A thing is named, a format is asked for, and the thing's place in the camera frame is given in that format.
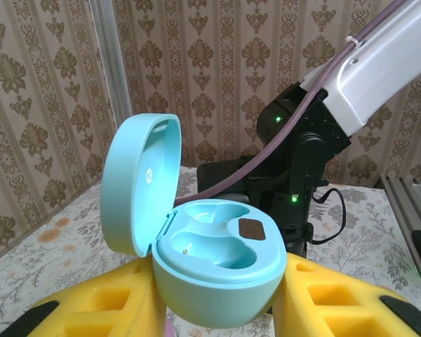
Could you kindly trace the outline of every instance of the metal frame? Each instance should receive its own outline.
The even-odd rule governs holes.
[[[125,119],[133,115],[133,110],[126,82],[114,7],[110,0],[90,0],[90,5],[114,120],[118,128]]]
[[[401,228],[408,249],[421,276],[421,258],[411,237],[413,230],[421,230],[421,200],[413,188],[417,180],[381,176],[379,185],[383,187]]]

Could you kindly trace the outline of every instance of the floral tablecloth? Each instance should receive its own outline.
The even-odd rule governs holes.
[[[321,188],[322,195],[328,188]],[[400,293],[421,310],[421,279],[383,190],[337,186],[347,205],[346,230],[333,241],[309,246],[308,258]],[[194,168],[182,168],[178,196],[196,192]],[[110,251],[102,238],[100,184],[94,185],[47,224],[0,259],[0,332],[41,298],[101,275],[133,257]],[[336,195],[312,204],[316,239],[336,232],[342,208]],[[168,311],[176,337],[274,336],[265,314],[237,329],[194,326]]]

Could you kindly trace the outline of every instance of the turquoise charging case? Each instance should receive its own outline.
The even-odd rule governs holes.
[[[253,321],[270,308],[286,269],[276,223],[221,199],[173,208],[181,159],[174,114],[138,114],[116,132],[102,175],[100,216],[113,251],[152,254],[164,303],[213,329]]]

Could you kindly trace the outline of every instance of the patterned wallpaper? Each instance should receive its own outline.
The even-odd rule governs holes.
[[[0,255],[99,179],[114,132],[88,4],[0,0]]]
[[[391,0],[113,2],[133,113],[176,113],[183,164],[198,166],[258,152],[263,107]],[[421,178],[421,75],[326,167],[334,183],[371,186],[381,173]]]

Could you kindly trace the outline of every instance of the purple cable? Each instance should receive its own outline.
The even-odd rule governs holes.
[[[370,34],[382,21],[388,18],[396,9],[398,9],[406,0],[394,0],[388,7],[386,7],[382,12],[379,13],[373,20],[371,20],[354,38],[358,42],[362,42],[363,39]],[[337,53],[334,58],[328,63],[324,70],[320,73],[318,78],[310,87],[306,96],[302,99],[301,103],[298,105],[295,113],[292,114],[292,117],[287,121],[286,125],[274,136],[274,138],[268,143],[262,151],[260,151],[254,158],[252,158],[248,163],[242,166],[239,170],[234,172],[232,175],[226,179],[220,181],[218,184],[200,192],[194,194],[190,197],[184,197],[175,200],[175,206],[184,204],[189,201],[199,200],[199,199],[208,199],[211,198],[221,191],[226,190],[229,186],[233,185],[237,181],[241,180],[244,176],[249,174],[253,169],[259,166],[268,156],[273,153],[273,151],[286,139],[288,134],[293,130],[297,122],[300,120],[301,116],[306,111],[309,104],[312,102],[316,94],[320,91],[323,86],[323,83],[327,80],[329,75],[334,71],[334,69],[348,56],[349,53],[355,48],[356,44],[352,41],[348,42],[343,49]]]

